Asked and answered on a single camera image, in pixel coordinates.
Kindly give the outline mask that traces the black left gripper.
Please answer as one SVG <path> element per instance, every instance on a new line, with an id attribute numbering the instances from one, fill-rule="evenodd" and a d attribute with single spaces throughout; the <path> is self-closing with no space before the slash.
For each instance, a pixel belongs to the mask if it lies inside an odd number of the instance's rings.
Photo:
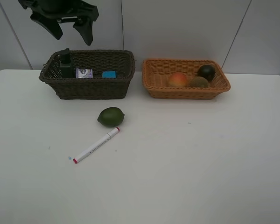
<path id="1" fill-rule="evenodd" d="M 56 19 L 77 17 L 73 28 L 81 35 L 87 46 L 93 42 L 92 24 L 99 16 L 95 5 L 83 0 L 19 0 L 24 8 L 30 8 L 33 13 L 30 19 L 57 40 L 63 35 L 62 29 Z"/>

